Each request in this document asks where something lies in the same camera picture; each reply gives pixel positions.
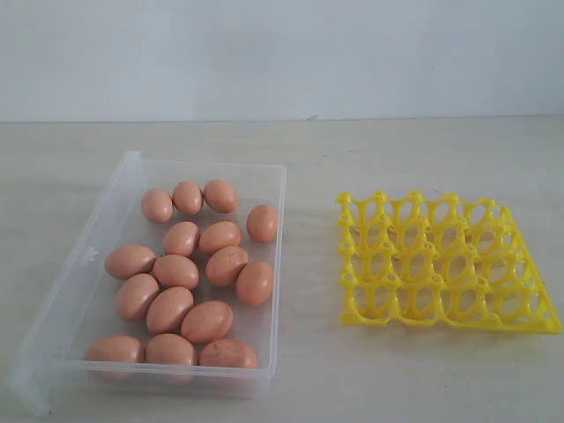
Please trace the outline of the yellow plastic egg tray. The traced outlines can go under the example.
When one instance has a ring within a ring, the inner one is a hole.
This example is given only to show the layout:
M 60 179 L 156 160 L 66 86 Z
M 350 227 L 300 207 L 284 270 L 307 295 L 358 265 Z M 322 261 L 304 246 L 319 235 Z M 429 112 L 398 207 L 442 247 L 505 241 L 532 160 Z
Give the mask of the yellow plastic egg tray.
M 345 324 L 558 334 L 560 318 L 511 210 L 456 193 L 338 196 Z

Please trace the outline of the clear plastic bin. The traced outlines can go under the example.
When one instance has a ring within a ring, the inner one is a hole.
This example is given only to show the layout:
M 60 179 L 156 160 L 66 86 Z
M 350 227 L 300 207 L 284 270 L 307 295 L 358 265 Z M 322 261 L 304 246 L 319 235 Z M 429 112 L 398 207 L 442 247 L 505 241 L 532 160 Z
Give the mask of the clear plastic bin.
M 51 412 L 54 390 L 140 391 L 178 396 L 261 397 L 270 392 L 277 369 L 279 295 L 262 305 L 241 303 L 231 286 L 219 287 L 202 278 L 194 290 L 196 302 L 224 301 L 234 312 L 231 338 L 256 353 L 252 370 L 151 363 L 91 362 L 86 349 L 106 336 L 130 335 L 142 342 L 151 335 L 144 321 L 127 322 L 117 313 L 119 282 L 105 272 L 106 257 L 124 244 L 136 243 L 162 253 L 168 224 L 154 224 L 141 212 L 148 189 L 171 190 L 181 181 L 205 184 L 222 179 L 239 195 L 236 211 L 227 219 L 239 226 L 259 204 L 282 212 L 286 169 L 271 164 L 227 164 L 180 160 L 149 160 L 126 152 L 100 197 L 74 249 L 28 331 L 9 377 L 11 390 L 30 412 Z

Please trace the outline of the brown egg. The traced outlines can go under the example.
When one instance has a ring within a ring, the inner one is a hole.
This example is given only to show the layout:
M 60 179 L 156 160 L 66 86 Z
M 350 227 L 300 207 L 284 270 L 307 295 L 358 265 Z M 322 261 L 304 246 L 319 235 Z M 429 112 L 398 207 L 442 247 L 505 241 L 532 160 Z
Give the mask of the brown egg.
M 204 186 L 205 202 L 218 213 L 234 212 L 240 202 L 234 186 L 226 180 L 212 180 Z
M 248 263 L 236 280 L 236 294 L 245 305 L 259 306 L 271 297 L 274 280 L 274 270 L 268 263 Z
M 197 351 L 187 339 L 173 333 L 162 333 L 148 342 L 145 360 L 153 364 L 196 366 Z
M 164 189 L 149 189 L 142 197 L 141 211 L 153 223 L 166 223 L 174 212 L 171 196 Z
M 193 181 L 181 181 L 173 190 L 172 200 L 178 212 L 193 216 L 198 214 L 204 203 L 203 192 Z
M 259 204 L 250 211 L 246 228 L 252 240 L 261 243 L 270 241 L 278 231 L 277 211 L 270 205 Z
M 126 280 L 152 270 L 155 253 L 140 244 L 126 244 L 112 251 L 106 258 L 105 271 L 112 277 Z
M 206 255 L 213 255 L 228 246 L 238 246 L 242 239 L 242 231 L 231 221 L 220 221 L 206 227 L 200 234 L 198 247 Z
M 232 308 L 223 301 L 205 301 L 193 307 L 181 324 L 181 335 L 192 344 L 208 344 L 223 338 L 234 319 Z
M 159 284 L 151 274 L 142 273 L 128 278 L 116 295 L 118 315 L 125 321 L 145 318 L 149 306 L 159 292 Z
M 198 355 L 198 364 L 205 367 L 258 368 L 258 358 L 252 347 L 245 342 L 222 338 L 210 342 Z M 255 380 L 241 377 L 217 377 L 209 380 L 213 387 L 237 387 L 242 389 L 255 383 Z
M 239 246 L 227 246 L 216 251 L 205 266 L 207 280 L 215 286 L 230 286 L 249 260 L 247 251 Z
M 148 308 L 147 329 L 153 335 L 176 332 L 193 304 L 193 294 L 189 289 L 181 286 L 165 289 Z
M 191 256 L 197 249 L 200 231 L 191 221 L 173 225 L 165 234 L 163 249 L 166 255 Z
M 84 360 L 139 363 L 145 361 L 145 346 L 140 340 L 128 335 L 112 335 L 100 338 L 90 345 Z
M 164 287 L 180 286 L 192 290 L 199 284 L 199 269 L 185 256 L 165 255 L 158 258 L 152 273 Z

